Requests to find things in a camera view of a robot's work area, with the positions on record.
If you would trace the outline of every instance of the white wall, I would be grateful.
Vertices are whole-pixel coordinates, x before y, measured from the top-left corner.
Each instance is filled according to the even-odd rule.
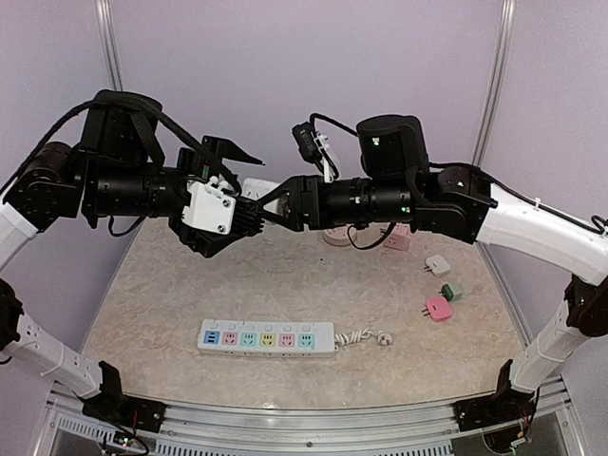
[[[583,219],[608,214],[608,3],[521,0],[484,168]],[[533,334],[570,277],[493,249]],[[608,337],[589,342],[563,371],[594,456],[608,448]]]
[[[434,161],[470,160],[482,118],[500,0],[113,2],[124,85],[157,98],[201,137],[231,138],[265,168],[312,174],[291,128],[313,111],[355,126],[383,113],[420,117]],[[361,175],[357,141],[323,126]],[[163,135],[168,162],[179,144]]]
[[[0,182],[68,109],[107,85],[95,2],[0,6]],[[80,139],[84,115],[57,138]],[[61,219],[2,272],[26,310],[78,350],[128,243],[83,218]],[[50,384],[13,360],[0,366],[0,454],[26,454]]]

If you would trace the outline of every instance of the marble-patterned table surface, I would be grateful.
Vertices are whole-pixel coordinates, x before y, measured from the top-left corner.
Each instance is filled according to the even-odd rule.
[[[359,242],[378,236],[374,226]],[[450,275],[423,271],[444,256]],[[447,281],[463,285],[453,317],[421,310]],[[391,332],[334,358],[202,355],[204,318],[332,321],[337,331]],[[97,316],[85,354],[117,367],[125,391],[199,404],[335,409],[410,404],[493,390],[500,366],[521,349],[477,250],[417,233],[407,253],[332,247],[319,233],[269,226],[214,258],[182,246],[166,220],[138,233]]]

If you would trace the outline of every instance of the power strip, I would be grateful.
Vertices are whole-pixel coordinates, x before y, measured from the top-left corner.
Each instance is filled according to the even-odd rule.
[[[273,357],[335,355],[333,323],[203,320],[199,350],[207,354]]]

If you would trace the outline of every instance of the coiled white cord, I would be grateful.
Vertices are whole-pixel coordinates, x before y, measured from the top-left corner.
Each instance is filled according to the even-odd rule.
[[[362,340],[375,337],[376,342],[380,345],[391,345],[392,335],[389,332],[382,330],[371,330],[366,328],[365,330],[358,330],[352,332],[337,332],[333,338],[335,345],[338,347],[346,347],[361,342]]]

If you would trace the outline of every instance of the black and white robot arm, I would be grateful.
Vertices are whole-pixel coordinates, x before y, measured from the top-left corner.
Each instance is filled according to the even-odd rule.
[[[528,348],[503,366],[496,391],[456,403],[462,430],[519,419],[522,409],[532,413],[542,381],[590,337],[608,333],[603,220],[593,227],[566,216],[471,165],[428,163],[422,127],[414,117],[379,116],[360,123],[361,162],[369,177],[351,180],[335,179],[327,139],[309,123],[297,125],[293,134],[302,158],[323,175],[289,178],[253,200],[241,194],[222,160],[261,161],[232,142],[213,137],[196,142],[161,114],[157,102],[135,94],[104,91],[84,105],[89,113],[81,141],[69,147],[48,142],[47,135],[1,190],[0,270],[54,220],[75,218],[80,209],[93,228],[102,217],[168,218],[180,241],[205,257],[260,233],[264,220],[293,231],[404,222],[412,231],[501,245],[571,272],[557,313]],[[154,135],[157,122],[189,146],[180,151],[176,167],[163,166]],[[140,428],[160,428],[162,403],[123,394],[116,369],[86,360],[47,334],[2,280],[0,351],[69,387],[85,402],[85,413],[129,426],[137,411]]]

